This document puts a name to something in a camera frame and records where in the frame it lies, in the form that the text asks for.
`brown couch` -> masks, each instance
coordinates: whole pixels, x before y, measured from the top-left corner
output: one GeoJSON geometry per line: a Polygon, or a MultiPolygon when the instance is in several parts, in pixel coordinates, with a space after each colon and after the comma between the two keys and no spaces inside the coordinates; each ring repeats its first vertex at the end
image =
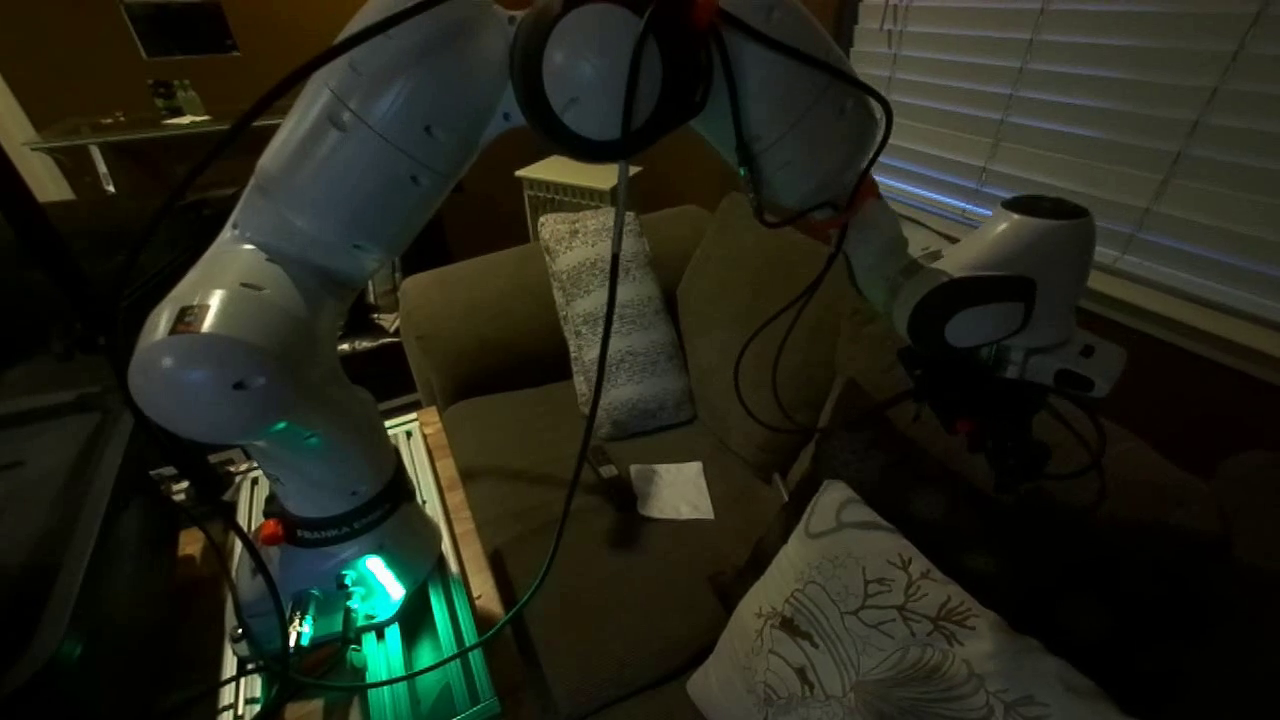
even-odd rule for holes
{"type": "MultiPolygon", "coordinates": [[[[637,518],[617,482],[585,474],[556,568],[515,631],[526,658],[515,703],[531,716],[696,716],[684,675],[715,643],[758,549],[764,555],[777,549],[779,482],[804,474],[794,469],[849,471],[841,446],[869,443],[869,429],[852,417],[902,387],[895,340],[861,302],[849,274],[830,270],[792,330],[777,382],[789,417],[804,422],[826,417],[836,429],[819,436],[758,429],[736,394],[730,361],[747,330],[817,274],[825,242],[758,229],[744,194],[726,194],[715,212],[649,212],[639,223],[684,340],[696,421],[608,441],[608,456],[621,465],[703,458],[715,518],[637,518]]],[[[415,387],[443,417],[480,534],[513,605],[550,553],[585,431],[541,251],[524,242],[407,274],[399,313],[415,387]]],[[[779,334],[782,329],[764,330],[744,361],[744,394],[766,422],[782,422],[773,401],[779,334]]],[[[861,491],[880,498],[876,508],[1000,612],[1004,580],[1020,562],[1000,555],[1012,534],[977,527],[1004,531],[1009,514],[989,491],[959,491],[982,487],[982,469],[921,411],[899,411],[871,436],[880,456],[892,446],[895,458],[892,471],[876,471],[880,482],[861,491]]],[[[1113,481],[1104,527],[1156,522],[1196,540],[1217,534],[1206,487],[1135,436],[1113,429],[1104,469],[1113,481]]],[[[1020,608],[1034,608],[1034,594],[1009,601],[1009,612],[1020,608]]]]}

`paper sheet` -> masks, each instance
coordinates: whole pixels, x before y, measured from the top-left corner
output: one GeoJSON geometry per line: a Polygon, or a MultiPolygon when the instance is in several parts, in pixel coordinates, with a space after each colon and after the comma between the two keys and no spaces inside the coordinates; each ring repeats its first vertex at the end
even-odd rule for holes
{"type": "Polygon", "coordinates": [[[633,465],[637,510],[649,518],[715,518],[708,474],[699,458],[687,465],[633,465]]]}

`black cable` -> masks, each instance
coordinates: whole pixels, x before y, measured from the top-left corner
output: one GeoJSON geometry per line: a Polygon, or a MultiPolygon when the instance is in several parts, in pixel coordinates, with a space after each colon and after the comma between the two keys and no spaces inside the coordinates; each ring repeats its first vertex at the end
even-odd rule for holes
{"type": "MultiPolygon", "coordinates": [[[[633,132],[633,111],[637,111],[633,105],[637,105],[637,87],[639,87],[639,48],[644,48],[644,39],[653,32],[649,19],[653,19],[653,13],[644,16],[639,35],[637,35],[633,54],[628,54],[622,137],[633,132]]],[[[314,681],[314,675],[290,671],[290,681],[300,686],[371,692],[371,686],[407,682],[415,675],[427,675],[427,671],[435,671],[443,662],[456,662],[456,658],[470,656],[477,647],[493,643],[501,631],[506,631],[526,612],[526,605],[543,591],[543,582],[550,580],[550,568],[558,561],[562,531],[568,531],[568,518],[571,518],[571,498],[574,498],[574,487],[580,487],[586,456],[591,456],[601,401],[603,401],[608,345],[610,345],[610,318],[617,318],[617,285],[621,285],[621,255],[622,255],[621,251],[622,249],[622,194],[628,194],[622,184],[628,184],[628,162],[621,162],[621,193],[617,193],[617,212],[610,212],[608,291],[603,291],[591,401],[586,401],[586,417],[585,417],[585,431],[580,431],[580,443],[574,443],[571,474],[568,474],[568,487],[562,487],[562,498],[558,498],[558,514],[556,514],[556,531],[550,531],[550,542],[547,542],[547,555],[543,555],[541,573],[531,574],[531,582],[518,591],[518,601],[484,636],[477,636],[470,643],[463,643],[463,647],[456,647],[456,650],[448,650],[448,656],[441,656],[441,658],[431,658],[422,669],[411,669],[411,671],[399,671],[399,675],[384,675],[384,681],[360,681],[360,682],[337,682],[337,681],[314,681]]]]}
{"type": "Polygon", "coordinates": [[[188,172],[171,184],[171,193],[157,203],[150,219],[143,223],[143,232],[130,240],[130,249],[124,251],[124,264],[121,264],[121,287],[114,287],[114,313],[121,313],[121,324],[112,330],[114,348],[112,348],[112,361],[114,361],[114,370],[124,367],[124,348],[126,348],[126,313],[130,313],[130,296],[141,291],[134,287],[134,264],[143,260],[143,251],[160,240],[160,229],[171,219],[171,212],[188,201],[188,193],[201,184],[201,175],[218,160],[228,157],[228,146],[261,118],[267,115],[285,94],[290,94],[313,70],[319,70],[323,64],[364,48],[369,39],[415,19],[419,13],[431,13],[441,9],[443,0],[419,0],[419,4],[407,4],[375,24],[364,24],[360,32],[327,44],[323,50],[306,54],[304,64],[295,64],[290,70],[285,70],[267,92],[261,92],[218,137],[214,142],[194,160],[188,162],[188,172]]]}
{"type": "MultiPolygon", "coordinates": [[[[194,510],[194,508],[188,508],[188,504],[181,504],[181,498],[176,498],[171,508],[181,508],[183,518],[210,542],[210,555],[214,555],[218,580],[225,580],[225,588],[228,588],[236,623],[248,629],[248,623],[243,623],[243,601],[239,601],[239,588],[236,588],[236,573],[232,573],[232,562],[228,562],[228,549],[225,549],[218,534],[209,527],[204,510],[194,510]]],[[[264,574],[267,594],[272,594],[272,608],[276,608],[281,656],[287,656],[287,617],[285,617],[281,582],[272,580],[267,561],[261,555],[261,549],[250,542],[250,534],[248,534],[236,518],[228,518],[228,514],[218,514],[218,510],[210,510],[210,514],[243,542],[243,553],[250,555],[255,573],[264,574]]],[[[272,675],[272,681],[285,686],[287,669],[285,669],[285,658],[264,658],[261,669],[239,669],[239,671],[232,671],[232,675],[225,675],[225,681],[214,681],[214,682],[209,682],[209,686],[188,692],[181,703],[160,709],[160,716],[176,716],[176,710],[183,710],[188,703],[194,703],[201,694],[218,692],[218,686],[228,686],[228,682],[236,682],[236,681],[243,681],[243,675],[272,675]]]]}
{"type": "Polygon", "coordinates": [[[1082,481],[1082,474],[1096,474],[1093,497],[1077,508],[1077,510],[1096,510],[1096,508],[1104,508],[1104,498],[1113,491],[1109,487],[1109,469],[1104,469],[1104,458],[1109,458],[1109,422],[1100,421],[1100,411],[1093,402],[1082,402],[1072,393],[1049,387],[1049,394],[1069,401],[1093,422],[1093,441],[1061,407],[1044,402],[1049,417],[1082,446],[1086,458],[1081,469],[1069,469],[1069,471],[1044,471],[1041,481],[1082,481]]]}
{"type": "MultiPolygon", "coordinates": [[[[747,39],[756,39],[756,44],[764,44],[764,48],[773,48],[773,50],[804,64],[804,66],[817,66],[819,75],[830,75],[830,78],[841,78],[841,83],[849,83],[849,87],[855,87],[855,92],[864,92],[864,94],[871,94],[871,105],[880,107],[884,129],[880,129],[880,137],[876,137],[876,146],[871,146],[864,172],[884,157],[887,137],[892,137],[892,105],[887,105],[871,83],[855,78],[849,66],[830,66],[826,58],[817,58],[817,54],[792,48],[792,44],[779,44],[777,35],[764,35],[758,29],[744,24],[740,16],[730,16],[730,13],[723,13],[723,9],[721,9],[721,16],[723,16],[723,24],[730,24],[736,32],[744,32],[747,39]]],[[[747,181],[747,187],[752,187],[752,212],[756,212],[756,219],[758,219],[764,229],[782,229],[782,223],[794,223],[794,219],[804,219],[804,215],[812,215],[812,212],[841,206],[844,194],[841,194],[841,201],[825,201],[825,203],[817,203],[817,206],[808,206],[808,212],[794,212],[794,215],[782,215],[782,219],[773,219],[773,215],[764,212],[764,203],[758,203],[756,153],[752,153],[752,142],[747,142],[744,111],[740,111],[740,83],[736,83],[736,66],[730,66],[730,54],[726,54],[726,44],[723,44],[721,32],[715,32],[715,54],[721,54],[721,75],[723,75],[723,94],[726,94],[726,118],[730,118],[730,137],[736,137],[736,157],[740,157],[744,181],[747,181]]],[[[808,429],[794,411],[789,411],[789,402],[782,402],[779,365],[782,365],[782,350],[789,350],[789,345],[792,345],[792,334],[794,334],[808,302],[817,298],[819,285],[826,278],[826,270],[836,267],[841,255],[844,255],[844,251],[841,251],[841,240],[836,240],[830,251],[826,251],[826,260],[825,260],[825,267],[819,267],[789,302],[779,302],[773,317],[764,317],[764,324],[740,345],[740,350],[736,350],[736,361],[730,361],[730,393],[736,393],[736,402],[747,411],[752,422],[758,422],[758,429],[766,429],[766,431],[812,431],[812,429],[808,429]],[[777,422],[777,421],[764,421],[764,417],[747,402],[747,393],[744,393],[744,356],[747,356],[747,350],[756,348],[756,340],[758,340],[777,318],[782,318],[782,317],[789,317],[789,329],[782,329],[782,334],[779,334],[779,345],[777,345],[777,350],[773,350],[773,367],[766,367],[773,402],[777,402],[777,411],[782,417],[782,422],[777,422]]]]}
{"type": "Polygon", "coordinates": [[[812,296],[817,296],[819,285],[830,274],[830,267],[836,267],[841,255],[844,255],[841,242],[830,242],[830,251],[825,255],[819,270],[817,270],[792,298],[782,298],[773,317],[764,317],[764,318],[747,330],[747,340],[736,348],[736,356],[730,356],[730,394],[736,394],[736,402],[744,407],[744,417],[747,417],[756,429],[792,431],[792,436],[812,431],[812,429],[804,429],[804,421],[789,417],[789,407],[782,407],[782,394],[779,394],[779,361],[782,361],[782,350],[789,350],[792,329],[799,324],[799,317],[808,313],[812,296]],[[782,411],[782,421],[789,421],[789,422],[777,422],[777,421],[766,421],[766,417],[758,417],[758,411],[752,407],[747,387],[744,387],[744,365],[747,365],[747,350],[764,340],[764,330],[766,330],[777,318],[782,318],[789,313],[792,313],[789,330],[782,330],[782,340],[777,345],[773,365],[766,365],[773,401],[779,402],[779,411],[782,411]]]}

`window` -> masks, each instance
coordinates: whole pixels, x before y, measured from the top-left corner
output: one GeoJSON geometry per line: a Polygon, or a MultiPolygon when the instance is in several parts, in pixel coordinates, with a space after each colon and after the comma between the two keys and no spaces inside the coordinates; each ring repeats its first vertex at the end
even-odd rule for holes
{"type": "Polygon", "coordinates": [[[1100,267],[1280,329],[1273,0],[864,0],[852,66],[895,105],[895,206],[1069,194],[1100,267]]]}

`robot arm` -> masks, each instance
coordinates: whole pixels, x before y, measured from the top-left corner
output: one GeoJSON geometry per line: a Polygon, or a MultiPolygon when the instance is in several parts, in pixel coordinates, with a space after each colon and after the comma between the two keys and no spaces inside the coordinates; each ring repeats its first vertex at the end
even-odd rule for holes
{"type": "MultiPolygon", "coordinates": [[[[347,32],[407,4],[369,0],[347,32]]],[[[431,573],[435,527],[332,348],[364,278],[407,249],[488,137],[526,118],[601,160],[696,123],[726,162],[744,160],[766,206],[852,194],[887,132],[884,107],[794,0],[723,0],[723,13],[721,24],[712,0],[603,0],[506,16],[488,0],[443,0],[313,75],[214,242],[147,317],[126,367],[157,422],[255,456],[290,527],[285,594],[327,588],[369,553],[407,588],[431,573]],[[622,87],[637,132],[621,132],[622,87]]],[[[849,249],[855,264],[899,251],[849,249]]]]}

